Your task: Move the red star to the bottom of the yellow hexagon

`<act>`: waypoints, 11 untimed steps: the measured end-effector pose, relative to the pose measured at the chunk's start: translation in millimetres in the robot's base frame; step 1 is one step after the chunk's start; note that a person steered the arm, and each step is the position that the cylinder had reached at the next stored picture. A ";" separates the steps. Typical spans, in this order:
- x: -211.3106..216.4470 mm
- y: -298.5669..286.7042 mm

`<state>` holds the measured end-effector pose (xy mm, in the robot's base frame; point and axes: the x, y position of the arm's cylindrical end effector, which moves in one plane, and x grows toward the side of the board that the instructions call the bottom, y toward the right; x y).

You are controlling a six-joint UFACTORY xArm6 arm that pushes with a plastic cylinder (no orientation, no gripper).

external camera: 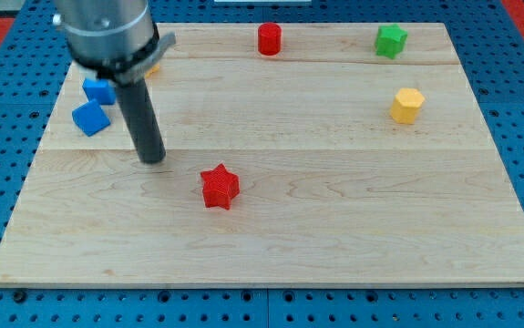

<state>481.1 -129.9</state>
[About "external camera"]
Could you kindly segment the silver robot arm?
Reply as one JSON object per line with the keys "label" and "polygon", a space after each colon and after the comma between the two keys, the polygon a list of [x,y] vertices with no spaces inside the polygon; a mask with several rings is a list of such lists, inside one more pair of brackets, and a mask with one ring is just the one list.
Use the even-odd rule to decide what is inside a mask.
{"label": "silver robot arm", "polygon": [[63,31],[75,61],[115,88],[117,102],[139,160],[166,157],[145,76],[176,44],[161,35],[147,0],[55,0],[53,24]]}

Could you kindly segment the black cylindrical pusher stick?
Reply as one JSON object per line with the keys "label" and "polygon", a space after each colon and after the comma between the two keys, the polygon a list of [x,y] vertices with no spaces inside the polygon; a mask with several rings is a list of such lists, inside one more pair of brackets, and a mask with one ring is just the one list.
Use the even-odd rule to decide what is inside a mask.
{"label": "black cylindrical pusher stick", "polygon": [[160,163],[166,150],[145,80],[117,86],[116,95],[139,160],[145,164]]}

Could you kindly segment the yellow block behind arm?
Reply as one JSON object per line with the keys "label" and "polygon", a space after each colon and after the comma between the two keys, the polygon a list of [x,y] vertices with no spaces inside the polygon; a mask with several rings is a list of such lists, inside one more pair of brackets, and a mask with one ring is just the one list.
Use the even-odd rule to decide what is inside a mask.
{"label": "yellow block behind arm", "polygon": [[160,64],[154,65],[152,68],[150,68],[144,75],[145,78],[150,77],[151,75],[155,74],[160,70]]}

